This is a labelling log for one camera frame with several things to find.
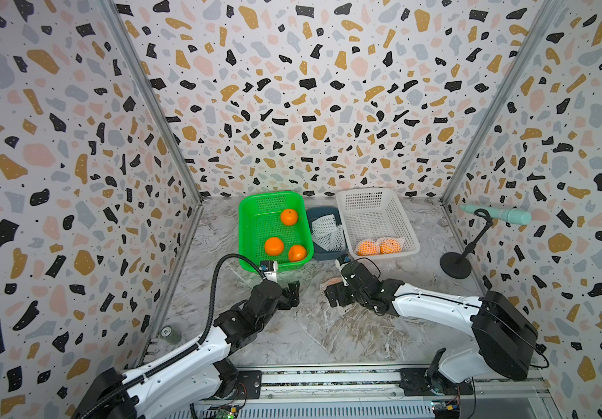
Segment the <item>white plastic mesh basket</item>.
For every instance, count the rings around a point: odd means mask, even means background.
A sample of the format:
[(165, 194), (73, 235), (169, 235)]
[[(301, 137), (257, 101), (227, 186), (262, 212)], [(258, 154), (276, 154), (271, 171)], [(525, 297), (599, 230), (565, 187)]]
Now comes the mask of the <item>white plastic mesh basket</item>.
[[(337, 195), (339, 215), (343, 223), (347, 250), (353, 258), (387, 260), (416, 255), (421, 245), (403, 206), (393, 190), (370, 188), (346, 190)], [(359, 257), (356, 245), (364, 239), (403, 237), (403, 252)]]

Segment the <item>white foam net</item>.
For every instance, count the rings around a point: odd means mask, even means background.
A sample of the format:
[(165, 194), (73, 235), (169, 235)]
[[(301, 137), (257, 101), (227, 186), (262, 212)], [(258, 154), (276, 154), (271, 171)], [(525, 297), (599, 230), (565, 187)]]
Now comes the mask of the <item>white foam net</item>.
[(332, 235), (338, 228), (334, 214), (320, 216), (311, 222), (311, 233), (314, 237)]
[(346, 239), (343, 232), (343, 228), (338, 226), (327, 236), (327, 248), (328, 252), (343, 251), (346, 248)]

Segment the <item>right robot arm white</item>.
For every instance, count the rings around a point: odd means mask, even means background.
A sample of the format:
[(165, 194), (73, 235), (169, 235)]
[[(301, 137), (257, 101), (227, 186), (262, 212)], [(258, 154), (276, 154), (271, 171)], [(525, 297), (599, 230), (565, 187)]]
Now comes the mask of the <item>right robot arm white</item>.
[(468, 336), (458, 347), (439, 349), (423, 373), (402, 374), (412, 395), (456, 395), (463, 382), (495, 373), (522, 382), (533, 366), (538, 332), (501, 293), (454, 296), (421, 289), (399, 279), (380, 279), (363, 258), (339, 257), (341, 278), (325, 288), (331, 307), (358, 304), (378, 316), (426, 319)]

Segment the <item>green plastic mesh basket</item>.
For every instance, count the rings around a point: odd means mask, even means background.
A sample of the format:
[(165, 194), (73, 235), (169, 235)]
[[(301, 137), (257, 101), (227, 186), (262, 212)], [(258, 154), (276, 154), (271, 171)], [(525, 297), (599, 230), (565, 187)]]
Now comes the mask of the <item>green plastic mesh basket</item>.
[[(280, 214), (285, 209), (297, 211), (299, 221), (296, 225), (290, 227), (281, 223)], [(280, 256), (265, 254), (264, 243), (270, 237), (279, 237), (284, 242), (285, 250)], [(301, 244), (308, 251), (307, 257), (300, 262), (288, 260), (288, 251), (295, 244)], [(277, 261), (280, 272), (297, 270), (310, 262), (314, 249), (304, 198), (293, 191), (279, 191), (243, 199), (238, 207), (238, 253), (256, 265), (263, 260)]]

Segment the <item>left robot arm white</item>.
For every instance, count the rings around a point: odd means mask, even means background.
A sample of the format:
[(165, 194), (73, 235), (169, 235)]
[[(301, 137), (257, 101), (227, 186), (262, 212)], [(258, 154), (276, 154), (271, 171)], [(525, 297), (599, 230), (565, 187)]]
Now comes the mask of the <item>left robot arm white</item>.
[(163, 418), (212, 396), (230, 395), (238, 370), (229, 356), (255, 340), (277, 311), (297, 307), (299, 286), (262, 280), (248, 300), (214, 320), (205, 339), (197, 337), (139, 368), (100, 373), (72, 416)]

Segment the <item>black microphone stand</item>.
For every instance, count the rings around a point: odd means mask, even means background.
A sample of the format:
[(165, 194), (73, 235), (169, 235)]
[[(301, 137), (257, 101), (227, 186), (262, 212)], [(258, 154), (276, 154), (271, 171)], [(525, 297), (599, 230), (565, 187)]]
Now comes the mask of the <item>black microphone stand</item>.
[(475, 251), (477, 242), (493, 227), (494, 221), (487, 209), (476, 209), (474, 215), (485, 221), (484, 228), (469, 242), (462, 253), (447, 252), (440, 259), (440, 267), (453, 279), (467, 279), (472, 273), (470, 261), (467, 259), (470, 253)]

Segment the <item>dark teal plastic bin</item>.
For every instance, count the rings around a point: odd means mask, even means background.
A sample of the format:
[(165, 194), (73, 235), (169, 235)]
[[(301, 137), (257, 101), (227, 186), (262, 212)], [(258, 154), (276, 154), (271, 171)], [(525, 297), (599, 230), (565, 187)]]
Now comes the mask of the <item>dark teal plastic bin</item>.
[[(337, 224), (343, 228), (343, 223), (342, 223), (340, 215), (339, 215), (339, 210), (335, 207), (323, 206), (323, 207), (310, 208), (306, 211), (306, 216), (308, 218), (310, 229), (311, 229), (311, 222), (313, 220), (319, 218), (320, 216), (325, 216), (328, 214), (334, 214)], [(339, 256), (341, 256), (342, 254), (347, 252), (347, 248), (345, 248), (343, 251), (328, 252), (325, 249), (325, 248), (327, 248), (327, 244), (326, 244), (327, 236), (328, 235), (323, 236), (323, 237), (314, 237), (313, 234), (311, 233), (311, 240), (313, 241), (313, 249), (314, 249), (313, 259), (318, 260), (318, 261), (334, 260), (334, 259), (338, 258)]]

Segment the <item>green patterned tape roll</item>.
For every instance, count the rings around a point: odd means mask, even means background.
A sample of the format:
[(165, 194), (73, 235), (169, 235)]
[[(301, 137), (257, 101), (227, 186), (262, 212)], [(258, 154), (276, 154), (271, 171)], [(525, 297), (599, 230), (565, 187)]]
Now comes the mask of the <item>green patterned tape roll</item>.
[(182, 341), (182, 333), (174, 326), (167, 325), (161, 328), (160, 338), (171, 345), (178, 345)]

